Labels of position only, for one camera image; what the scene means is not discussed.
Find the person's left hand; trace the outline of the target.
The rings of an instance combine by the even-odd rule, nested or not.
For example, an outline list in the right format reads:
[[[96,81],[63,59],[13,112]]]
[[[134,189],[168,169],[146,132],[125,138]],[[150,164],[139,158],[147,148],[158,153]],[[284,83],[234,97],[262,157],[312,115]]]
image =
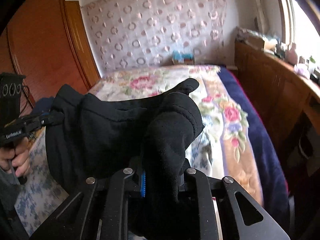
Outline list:
[[[21,139],[13,149],[1,147],[1,169],[7,173],[11,173],[9,161],[11,161],[11,165],[18,178],[28,174],[30,158],[27,137]]]

